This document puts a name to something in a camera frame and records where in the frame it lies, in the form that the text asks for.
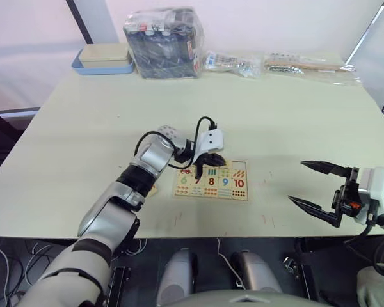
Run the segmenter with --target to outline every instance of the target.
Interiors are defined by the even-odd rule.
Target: floor
[[[376,239],[376,237],[371,237],[368,241]],[[227,258],[230,258],[233,252],[244,249],[257,253],[267,261],[284,293],[303,297],[300,282],[295,280],[294,276],[284,269],[282,260],[286,255],[299,250],[299,245],[303,246],[302,250],[307,250],[306,245],[308,244],[305,244],[305,242],[311,242],[310,246],[312,248],[324,246],[326,248],[323,250],[300,254],[301,261],[304,264],[311,265],[317,291],[323,290],[338,306],[357,307],[358,303],[355,294],[356,274],[366,265],[363,260],[357,258],[344,246],[339,245],[342,240],[344,238],[318,238],[307,241],[297,238],[222,238],[220,250]],[[367,247],[375,245],[368,241],[365,246],[361,246],[362,251],[370,252],[371,250]],[[29,280],[32,283],[39,278],[52,258],[60,253],[65,246],[71,244],[72,241],[59,240],[56,243],[12,238],[0,239],[0,248],[11,257],[9,258],[11,273],[8,289],[12,290],[19,278],[24,277],[17,260],[20,260],[25,269],[32,257],[31,251],[35,244],[37,244],[36,251],[47,244],[51,245],[51,249],[49,251],[47,250],[49,247],[45,249],[48,258],[46,256],[41,258],[36,256],[31,262],[33,264],[38,259],[28,273]],[[138,248],[137,240],[132,244],[133,246],[130,247],[132,250]],[[141,254],[136,256],[123,255],[113,262],[113,267],[127,266],[131,268],[131,278],[124,286],[121,306],[155,306],[157,288],[164,267],[173,253],[181,248],[189,248],[198,256],[197,292],[233,287],[234,279],[231,272],[224,261],[216,254],[216,238],[150,239]],[[4,261],[0,256],[0,297],[3,296],[5,272]],[[23,279],[18,291],[26,291],[28,288],[29,285]],[[4,306],[3,300],[0,300],[0,306]]]

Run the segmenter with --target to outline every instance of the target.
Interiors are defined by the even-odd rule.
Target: white wall
[[[356,66],[365,89],[382,109],[384,106],[384,10],[370,28],[351,64]]]
[[[0,0],[0,110],[40,107],[84,45],[63,0]]]
[[[120,41],[134,10],[193,6],[206,46],[221,50],[334,51],[347,59],[383,0],[105,0]]]

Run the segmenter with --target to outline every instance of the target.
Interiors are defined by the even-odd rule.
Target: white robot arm
[[[208,119],[211,124],[208,131],[198,135],[203,119]],[[148,140],[138,150],[147,136]],[[187,166],[194,162],[197,170],[202,169],[202,161],[221,166],[224,159],[210,153],[221,149],[222,131],[206,117],[199,120],[194,141],[170,126],[145,134],[128,168],[84,216],[79,225],[78,241],[54,259],[19,306],[102,306],[111,278],[111,255],[118,246],[127,244],[134,237],[140,225],[134,212],[141,209],[169,161],[172,158],[181,163],[189,161]]]

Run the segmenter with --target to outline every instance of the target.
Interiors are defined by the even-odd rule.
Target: packaged item
[[[124,32],[144,78],[198,77],[204,31],[194,9],[160,8],[128,16]]]
[[[267,54],[264,57],[264,68],[269,72],[304,77],[336,85],[359,84],[361,82],[355,75],[353,65],[298,54]]]
[[[213,72],[232,72],[242,77],[259,78],[261,63],[260,56],[231,56],[209,51],[205,57],[204,68]]]

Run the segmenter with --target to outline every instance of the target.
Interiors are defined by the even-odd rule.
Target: gray cloth
[[[384,276],[374,267],[365,267],[358,272],[357,297],[360,307],[384,307]]]

